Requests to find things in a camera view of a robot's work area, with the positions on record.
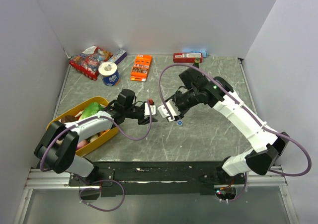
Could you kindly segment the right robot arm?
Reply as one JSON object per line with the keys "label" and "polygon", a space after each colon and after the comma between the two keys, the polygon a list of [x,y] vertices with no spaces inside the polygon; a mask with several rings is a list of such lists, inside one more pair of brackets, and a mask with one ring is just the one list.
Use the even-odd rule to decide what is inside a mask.
{"label": "right robot arm", "polygon": [[192,68],[183,71],[179,77],[187,91],[178,91],[166,100],[172,105],[171,112],[176,120],[198,104],[209,105],[227,118],[252,146],[242,154],[225,158],[217,171],[218,180],[227,184],[235,175],[249,171],[265,175],[288,144],[288,134],[269,128],[257,118],[223,78],[215,77],[217,83],[214,84]]}

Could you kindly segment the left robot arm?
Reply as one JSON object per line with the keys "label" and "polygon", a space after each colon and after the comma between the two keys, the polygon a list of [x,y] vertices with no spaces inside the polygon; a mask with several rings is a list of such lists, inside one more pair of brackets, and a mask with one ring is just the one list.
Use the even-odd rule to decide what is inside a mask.
{"label": "left robot arm", "polygon": [[115,100],[87,118],[65,124],[52,122],[34,151],[40,160],[40,170],[57,174],[69,172],[87,185],[95,184],[99,168],[76,154],[77,145],[99,132],[118,128],[125,119],[136,119],[139,125],[148,126],[156,122],[154,102],[147,99],[138,106],[135,99],[134,91],[123,89]]}

